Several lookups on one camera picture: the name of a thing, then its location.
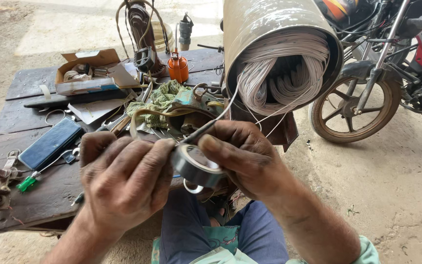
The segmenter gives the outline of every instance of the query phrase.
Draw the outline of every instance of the motorcycle fender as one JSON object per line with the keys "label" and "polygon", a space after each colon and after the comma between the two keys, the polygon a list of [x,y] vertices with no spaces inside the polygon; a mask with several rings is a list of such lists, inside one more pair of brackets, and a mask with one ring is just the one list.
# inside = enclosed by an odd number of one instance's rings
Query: motorcycle fender
{"label": "motorcycle fender", "polygon": [[[353,63],[348,63],[343,66],[341,69],[340,78],[343,77],[356,77],[359,79],[366,79],[370,75],[370,70],[376,66],[375,61],[356,61]],[[378,81],[383,81],[386,79],[393,79],[395,82],[403,85],[403,80],[398,72],[392,68],[390,65],[384,63],[382,65],[382,73],[379,76]]]}

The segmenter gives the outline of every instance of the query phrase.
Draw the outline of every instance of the blue phone case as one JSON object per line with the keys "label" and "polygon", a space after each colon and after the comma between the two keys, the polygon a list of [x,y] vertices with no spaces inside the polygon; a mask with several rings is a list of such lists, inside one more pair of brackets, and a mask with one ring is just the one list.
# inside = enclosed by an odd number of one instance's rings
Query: blue phone case
{"label": "blue phone case", "polygon": [[42,169],[55,157],[58,157],[64,148],[73,143],[82,132],[83,129],[78,123],[65,117],[24,150],[18,159],[31,170]]}

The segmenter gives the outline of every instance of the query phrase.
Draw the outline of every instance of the light green shirt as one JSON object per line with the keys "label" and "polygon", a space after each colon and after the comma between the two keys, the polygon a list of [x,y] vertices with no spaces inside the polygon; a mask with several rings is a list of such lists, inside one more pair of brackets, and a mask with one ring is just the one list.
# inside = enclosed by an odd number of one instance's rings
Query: light green shirt
{"label": "light green shirt", "polygon": [[[379,264],[379,255],[376,248],[365,236],[359,236],[360,255],[352,264]],[[237,249],[235,255],[229,250],[219,247],[203,255],[190,264],[258,264],[249,256]],[[299,259],[290,259],[286,264],[307,264]]]}

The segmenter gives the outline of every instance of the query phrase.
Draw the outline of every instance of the wooden workbench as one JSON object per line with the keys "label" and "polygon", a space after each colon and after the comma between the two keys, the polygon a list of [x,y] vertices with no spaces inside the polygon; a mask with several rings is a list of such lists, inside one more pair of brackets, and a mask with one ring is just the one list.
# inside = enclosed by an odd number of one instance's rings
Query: wooden workbench
{"label": "wooden workbench", "polygon": [[[222,54],[213,49],[200,49],[181,52],[189,61],[190,77],[188,83],[198,84],[219,81],[220,76],[214,71],[222,64]],[[159,55],[167,61],[168,55]],[[31,100],[43,99],[39,85],[45,84],[52,96],[55,95],[54,79],[58,66],[41,69],[24,69],[16,72],[8,89],[6,102],[0,113],[0,169],[6,163],[6,156],[13,149],[25,150],[51,127],[45,123],[49,111],[39,112],[35,109],[24,108],[23,105]],[[169,77],[159,79],[168,81]],[[62,118],[61,112],[54,112],[49,117],[56,122]],[[76,118],[85,132],[93,132],[102,120],[90,125]],[[21,164],[16,165],[19,170],[28,170]],[[175,178],[171,188],[181,186],[183,179]],[[78,205],[71,206],[75,197],[83,190],[79,177],[79,164],[70,165],[59,162],[45,170],[40,176],[40,183],[30,192],[21,193],[15,187],[11,191],[11,209],[0,212],[0,232],[11,230],[62,230],[69,225],[71,219],[79,209]]]}

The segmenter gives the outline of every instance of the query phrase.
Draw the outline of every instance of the person's leg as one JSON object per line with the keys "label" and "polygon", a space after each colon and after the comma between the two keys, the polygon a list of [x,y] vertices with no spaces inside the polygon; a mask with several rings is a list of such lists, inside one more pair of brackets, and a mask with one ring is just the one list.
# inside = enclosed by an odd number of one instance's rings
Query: person's leg
{"label": "person's leg", "polygon": [[190,263],[212,249],[203,226],[210,226],[206,210],[185,189],[169,193],[162,216],[159,263]]}
{"label": "person's leg", "polygon": [[283,229],[261,201],[250,201],[226,225],[241,226],[238,249],[258,264],[289,260]]}

